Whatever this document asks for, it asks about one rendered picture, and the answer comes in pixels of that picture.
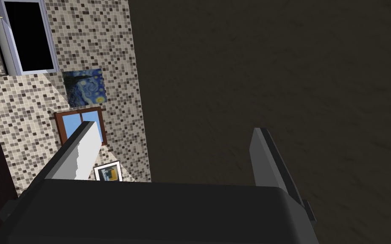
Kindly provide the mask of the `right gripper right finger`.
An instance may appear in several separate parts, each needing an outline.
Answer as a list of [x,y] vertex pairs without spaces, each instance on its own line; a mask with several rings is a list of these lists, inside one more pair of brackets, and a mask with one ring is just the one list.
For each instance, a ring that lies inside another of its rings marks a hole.
[[303,205],[292,176],[267,128],[254,128],[249,153],[256,186],[281,188]]

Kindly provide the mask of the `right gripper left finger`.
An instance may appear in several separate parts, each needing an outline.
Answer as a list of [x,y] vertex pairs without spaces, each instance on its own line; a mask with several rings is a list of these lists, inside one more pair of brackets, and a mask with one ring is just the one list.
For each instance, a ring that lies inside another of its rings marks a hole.
[[34,178],[34,183],[44,179],[87,180],[101,145],[97,123],[82,122]]

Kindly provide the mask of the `brown framed window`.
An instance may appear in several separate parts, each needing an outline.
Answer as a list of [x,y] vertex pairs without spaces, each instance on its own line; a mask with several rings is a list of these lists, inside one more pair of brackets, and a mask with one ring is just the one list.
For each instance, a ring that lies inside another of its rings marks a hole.
[[61,144],[64,144],[68,138],[84,121],[93,121],[97,123],[102,145],[107,145],[106,130],[104,127],[101,107],[84,108],[73,111],[55,112],[54,118],[59,133]]

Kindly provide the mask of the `white framed abstract picture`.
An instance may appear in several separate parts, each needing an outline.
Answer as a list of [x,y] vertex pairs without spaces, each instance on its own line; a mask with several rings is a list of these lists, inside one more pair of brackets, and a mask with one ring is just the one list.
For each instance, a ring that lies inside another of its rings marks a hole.
[[95,179],[99,181],[123,181],[119,161],[99,165],[93,168]]

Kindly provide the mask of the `blue swirl night sky painting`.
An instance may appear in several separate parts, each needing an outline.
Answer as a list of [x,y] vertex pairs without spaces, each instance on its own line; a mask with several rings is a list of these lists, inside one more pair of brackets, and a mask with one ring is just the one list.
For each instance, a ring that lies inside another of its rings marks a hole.
[[95,105],[107,101],[101,69],[62,73],[68,103],[71,108]]

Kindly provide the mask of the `grey framed dark doorway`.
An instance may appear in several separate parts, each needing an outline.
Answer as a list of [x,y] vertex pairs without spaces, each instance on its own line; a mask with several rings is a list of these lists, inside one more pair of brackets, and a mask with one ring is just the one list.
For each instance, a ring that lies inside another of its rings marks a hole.
[[44,0],[0,0],[0,53],[10,76],[59,71]]

